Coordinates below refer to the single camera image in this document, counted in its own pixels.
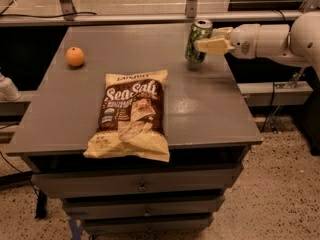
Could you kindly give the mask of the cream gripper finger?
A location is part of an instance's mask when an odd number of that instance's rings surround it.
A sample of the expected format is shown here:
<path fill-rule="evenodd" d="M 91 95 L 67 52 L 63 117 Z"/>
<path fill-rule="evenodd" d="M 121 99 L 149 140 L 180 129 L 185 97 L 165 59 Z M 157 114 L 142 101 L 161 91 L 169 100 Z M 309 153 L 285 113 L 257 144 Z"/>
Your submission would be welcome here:
<path fill-rule="evenodd" d="M 214 39 L 224 38 L 226 40 L 229 40 L 232 32 L 232 27 L 214 28 L 212 30 L 211 37 Z"/>
<path fill-rule="evenodd" d="M 194 42 L 194 47 L 199 52 L 213 55 L 225 55 L 235 49 L 225 38 L 200 39 Z"/>

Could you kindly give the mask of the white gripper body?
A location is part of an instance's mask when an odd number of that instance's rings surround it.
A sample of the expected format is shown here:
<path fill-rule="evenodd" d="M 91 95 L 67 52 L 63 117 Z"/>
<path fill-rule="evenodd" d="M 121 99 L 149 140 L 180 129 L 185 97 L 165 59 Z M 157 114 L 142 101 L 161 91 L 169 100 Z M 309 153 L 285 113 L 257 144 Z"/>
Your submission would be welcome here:
<path fill-rule="evenodd" d="M 238 59 L 253 59 L 256 57 L 256 46 L 260 24 L 242 24 L 234 28 L 230 35 L 231 55 Z"/>

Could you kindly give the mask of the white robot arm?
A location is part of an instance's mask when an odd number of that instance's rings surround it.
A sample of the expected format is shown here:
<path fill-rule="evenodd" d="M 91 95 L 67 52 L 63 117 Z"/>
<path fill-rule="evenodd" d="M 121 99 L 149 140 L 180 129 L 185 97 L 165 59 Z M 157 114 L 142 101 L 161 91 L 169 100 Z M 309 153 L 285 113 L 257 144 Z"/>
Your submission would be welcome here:
<path fill-rule="evenodd" d="M 292 67 L 311 66 L 320 78 L 320 12 L 299 16 L 288 24 L 242 24 L 214 28 L 210 38 L 194 42 L 205 54 L 230 53 L 238 59 L 267 58 Z"/>

